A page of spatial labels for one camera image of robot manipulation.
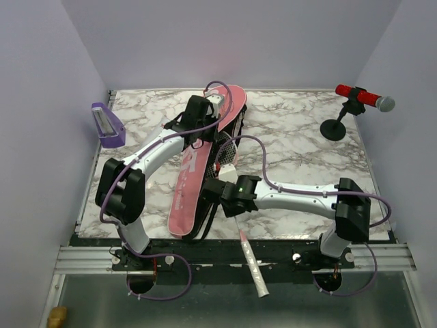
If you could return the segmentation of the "white shuttlecock tube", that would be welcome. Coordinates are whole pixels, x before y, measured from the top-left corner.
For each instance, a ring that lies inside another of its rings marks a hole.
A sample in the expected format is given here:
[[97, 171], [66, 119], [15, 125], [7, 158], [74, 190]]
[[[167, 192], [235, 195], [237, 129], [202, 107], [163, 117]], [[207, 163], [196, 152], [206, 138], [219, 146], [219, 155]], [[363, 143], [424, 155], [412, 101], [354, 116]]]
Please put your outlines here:
[[162, 131], [164, 130], [164, 126], [166, 123], [169, 122], [168, 118], [163, 118], [160, 120], [160, 122], [158, 123], [158, 125], [153, 129], [153, 131], [151, 132], [151, 137], [154, 139], [156, 137], [158, 137]]

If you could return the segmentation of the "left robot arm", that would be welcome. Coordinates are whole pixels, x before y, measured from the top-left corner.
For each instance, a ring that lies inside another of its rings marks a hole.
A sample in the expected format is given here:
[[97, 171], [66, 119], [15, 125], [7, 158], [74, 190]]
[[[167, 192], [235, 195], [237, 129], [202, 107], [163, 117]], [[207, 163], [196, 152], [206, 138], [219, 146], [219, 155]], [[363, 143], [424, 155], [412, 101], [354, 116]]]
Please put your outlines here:
[[140, 150], [122, 159], [110, 158], [103, 166], [95, 203], [100, 220], [117, 228], [124, 246], [130, 250], [128, 262], [137, 270], [151, 263], [147, 248], [150, 238], [141, 222], [145, 208], [147, 179], [171, 157], [196, 141], [211, 142], [218, 135], [225, 97], [218, 94], [191, 96], [186, 108], [161, 127]]

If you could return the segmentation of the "pink racket bag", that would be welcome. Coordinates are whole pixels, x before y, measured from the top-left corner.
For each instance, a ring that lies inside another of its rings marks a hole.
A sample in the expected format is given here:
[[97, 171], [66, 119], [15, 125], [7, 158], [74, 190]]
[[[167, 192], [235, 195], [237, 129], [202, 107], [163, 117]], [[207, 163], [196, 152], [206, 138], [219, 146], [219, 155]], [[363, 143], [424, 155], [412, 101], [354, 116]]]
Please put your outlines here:
[[[237, 85], [230, 85], [229, 91], [232, 94], [231, 110], [218, 125], [218, 134], [225, 131], [232, 138], [242, 132], [243, 119], [247, 110], [247, 95], [244, 89]], [[207, 223], [204, 234], [209, 232], [216, 209], [214, 204], [202, 199], [200, 193], [206, 179], [216, 176], [214, 171], [216, 140], [203, 144], [197, 140], [183, 152], [167, 221], [169, 233], [176, 238], [185, 241], [194, 239], [204, 223]]]

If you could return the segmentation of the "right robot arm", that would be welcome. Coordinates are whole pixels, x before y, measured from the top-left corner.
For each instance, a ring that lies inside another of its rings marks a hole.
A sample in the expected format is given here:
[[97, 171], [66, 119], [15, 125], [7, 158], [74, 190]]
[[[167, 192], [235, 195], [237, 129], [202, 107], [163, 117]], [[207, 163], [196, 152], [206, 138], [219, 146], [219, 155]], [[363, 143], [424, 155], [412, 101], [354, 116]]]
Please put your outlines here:
[[208, 178], [200, 196], [222, 206], [226, 217], [266, 209], [311, 213], [333, 220], [314, 251], [315, 262], [331, 267], [350, 243], [369, 241], [370, 197], [351, 179], [337, 184], [299, 185], [267, 182], [259, 176], [241, 175], [235, 182]]

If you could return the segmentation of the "pink badminton racket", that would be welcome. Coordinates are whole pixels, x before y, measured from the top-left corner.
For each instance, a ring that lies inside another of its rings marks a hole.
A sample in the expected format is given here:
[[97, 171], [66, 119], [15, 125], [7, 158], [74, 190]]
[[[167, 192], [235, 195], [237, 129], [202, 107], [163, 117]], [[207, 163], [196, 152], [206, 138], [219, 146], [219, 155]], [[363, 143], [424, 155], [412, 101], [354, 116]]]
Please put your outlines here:
[[252, 277], [253, 282], [255, 284], [257, 296], [259, 298], [266, 297], [269, 295], [269, 291], [267, 289], [266, 283], [265, 283], [264, 278], [262, 276], [262, 273], [260, 271], [255, 254], [253, 253], [251, 244], [250, 244], [248, 238], [246, 237], [244, 231], [238, 225], [238, 222], [236, 222], [236, 225], [237, 225], [239, 235], [240, 235], [241, 248], [242, 248], [244, 257], [246, 258], [246, 262], [247, 262], [247, 265], [249, 267], [251, 277]]

